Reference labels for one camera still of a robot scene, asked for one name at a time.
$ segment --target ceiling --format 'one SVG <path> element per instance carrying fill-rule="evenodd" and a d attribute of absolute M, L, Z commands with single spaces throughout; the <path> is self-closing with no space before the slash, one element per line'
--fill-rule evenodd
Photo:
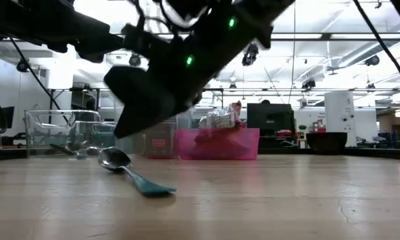
<path fill-rule="evenodd" d="M 159 8 L 152 0 L 140 0 L 146 15 L 162 17 Z M 366 14 L 374 23 L 380 33 L 400 33 L 400 17 L 390 1 L 383 1 L 382 6 L 376 9 L 377 0 L 360 0 Z M 77 11 L 104 21 L 111 26 L 112 33 L 119 33 L 126 23 L 135 25 L 138 15 L 134 6 L 127 1 L 106 0 L 76 0 Z M 166 7 L 167 12 L 175 21 L 178 17 L 171 9 Z M 367 82 L 375 83 L 376 88 L 394 88 L 400 86 L 400 78 L 394 65 L 389 58 L 377 46 L 376 41 L 370 33 L 370 29 L 361 18 L 355 5 L 349 0 L 296 0 L 278 19 L 273 22 L 275 26 L 271 36 L 275 41 L 271 42 L 269 50 L 260 50 L 259 57 L 252 66 L 243 67 L 240 53 L 230 62 L 216 79 L 209 83 L 210 87 L 228 88 L 235 79 L 237 88 L 300 88 L 302 82 L 308 79 L 316 81 L 316 88 L 365 88 Z M 156 22 L 147 22 L 146 30 L 169 37 L 164 25 Z M 339 38 L 350 38 L 351 41 L 320 41 L 321 33 L 355 33 L 340 35 Z M 52 53 L 45 47 L 33 46 L 28 43 L 20 43 L 20 48 L 32 64 L 42 67 L 68 62 L 68 56 L 73 56 L 71 64 L 75 66 L 76 82 L 90 83 L 92 86 L 104 87 L 102 79 L 107 70 L 113 64 L 128 64 L 131 53 L 129 51 L 116 51 L 106 56 L 102 64 L 94 64 L 76 58 L 74 50 L 62 55 Z M 400 62 L 400 41 L 390 42 L 390 50 Z M 18 59 L 16 52 L 10 43 L 2 42 L 0 52 L 4 58 Z M 366 67 L 361 63 L 373 55 L 380 58 L 377 66 Z M 142 67 L 148 66 L 148 61 L 143 59 Z M 337 75 L 330 75 L 327 67 L 332 67 Z M 303 94 L 294 93 L 291 103 L 300 98 L 316 97 L 323 98 L 324 92 Z M 268 91 L 267 94 L 257 94 L 252 91 L 231 92 L 228 95 L 244 94 L 247 101 L 260 101 L 270 99 L 272 101 L 289 102 L 286 93 Z M 359 95 L 368 95 L 374 100 L 388 98 L 388 92 L 383 97 L 380 94 L 363 92 Z M 226 97 L 225 104 L 239 99 L 239 96 Z M 206 97 L 204 102 L 215 102 L 215 95 Z"/>

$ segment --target desk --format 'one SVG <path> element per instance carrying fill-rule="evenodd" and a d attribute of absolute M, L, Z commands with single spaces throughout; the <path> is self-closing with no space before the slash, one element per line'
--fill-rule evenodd
<path fill-rule="evenodd" d="M 0 240 L 400 239 L 400 161 L 262 155 L 134 160 L 146 199 L 94 160 L 0 161 Z"/>

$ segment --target transparent bin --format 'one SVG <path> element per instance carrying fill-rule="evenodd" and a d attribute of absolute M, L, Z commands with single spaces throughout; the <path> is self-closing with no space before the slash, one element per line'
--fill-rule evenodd
<path fill-rule="evenodd" d="M 114 125 L 103 123 L 96 111 L 28 110 L 27 156 L 72 157 L 58 148 L 80 153 L 89 146 L 114 146 L 113 130 Z"/>
<path fill-rule="evenodd" d="M 118 122 L 123 108 L 124 105 L 116 99 L 114 102 L 115 122 Z M 149 159 L 176 158 L 178 157 L 176 132 L 178 129 L 191 127 L 192 114 L 192 110 L 188 110 L 140 133 L 116 139 L 115 146 L 126 154 L 136 154 Z"/>

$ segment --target wooden table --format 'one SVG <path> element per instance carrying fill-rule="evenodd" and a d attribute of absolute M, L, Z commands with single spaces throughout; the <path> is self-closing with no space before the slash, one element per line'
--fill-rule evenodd
<path fill-rule="evenodd" d="M 94 160 L 0 161 L 0 240 L 400 239 L 400 161 L 312 155 L 152 161 L 146 199 Z"/>

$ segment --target teal spoon handle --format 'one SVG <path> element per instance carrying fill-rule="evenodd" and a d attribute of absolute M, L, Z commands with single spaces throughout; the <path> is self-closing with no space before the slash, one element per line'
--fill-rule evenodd
<path fill-rule="evenodd" d="M 160 195 L 168 195 L 176 191 L 175 188 L 164 187 L 156 183 L 153 183 L 126 166 L 122 166 L 120 168 L 123 169 L 126 172 L 126 174 L 131 176 L 133 184 L 135 184 L 136 188 L 142 195 L 160 196 Z"/>

